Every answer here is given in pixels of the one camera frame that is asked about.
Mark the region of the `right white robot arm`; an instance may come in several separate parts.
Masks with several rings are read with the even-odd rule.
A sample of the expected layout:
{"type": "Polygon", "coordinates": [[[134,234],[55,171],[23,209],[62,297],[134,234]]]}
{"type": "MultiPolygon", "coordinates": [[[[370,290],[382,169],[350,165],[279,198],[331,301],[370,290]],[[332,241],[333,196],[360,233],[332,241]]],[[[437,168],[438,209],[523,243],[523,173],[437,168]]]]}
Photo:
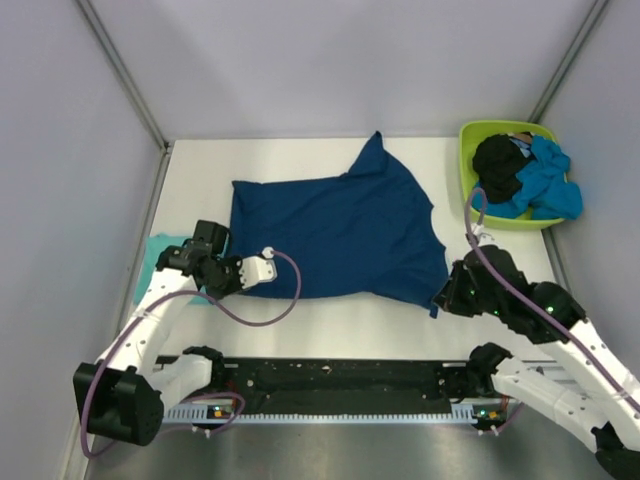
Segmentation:
{"type": "Polygon", "coordinates": [[[639,381],[564,288],[529,282],[507,251],[484,245],[454,262],[435,302],[454,315],[498,318],[571,382],[565,387],[506,348],[486,343],[467,363],[474,393],[517,400],[578,439],[612,478],[638,478],[639,381]]]}

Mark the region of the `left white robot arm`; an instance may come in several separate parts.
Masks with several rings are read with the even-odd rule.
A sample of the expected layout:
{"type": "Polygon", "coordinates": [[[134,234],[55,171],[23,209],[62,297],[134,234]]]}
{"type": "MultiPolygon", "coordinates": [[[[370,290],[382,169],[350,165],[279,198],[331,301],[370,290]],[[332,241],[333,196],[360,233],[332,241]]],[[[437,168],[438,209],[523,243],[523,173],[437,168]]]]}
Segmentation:
{"type": "Polygon", "coordinates": [[[159,255],[140,305],[111,346],[75,371],[80,438],[88,457],[95,455],[89,435],[146,446],[168,410],[198,390],[212,397],[226,387],[223,356],[210,347],[185,349],[163,371],[154,366],[179,314],[202,287],[215,287],[215,299],[239,290],[240,261],[226,255],[230,242],[226,227],[198,221],[182,245],[159,255]]]}

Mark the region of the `dark blue printed t-shirt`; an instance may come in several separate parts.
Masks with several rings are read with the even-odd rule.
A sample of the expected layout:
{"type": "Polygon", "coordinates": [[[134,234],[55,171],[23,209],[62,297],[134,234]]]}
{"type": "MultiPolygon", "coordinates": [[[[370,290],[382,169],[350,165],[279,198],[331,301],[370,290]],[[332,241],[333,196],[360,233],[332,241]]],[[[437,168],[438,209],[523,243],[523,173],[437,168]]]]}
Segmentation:
{"type": "Polygon", "coordinates": [[[374,133],[336,177],[232,183],[231,252],[272,247],[278,277],[253,297],[319,299],[372,293],[437,314],[449,273],[432,226],[433,205],[412,173],[374,133]]]}

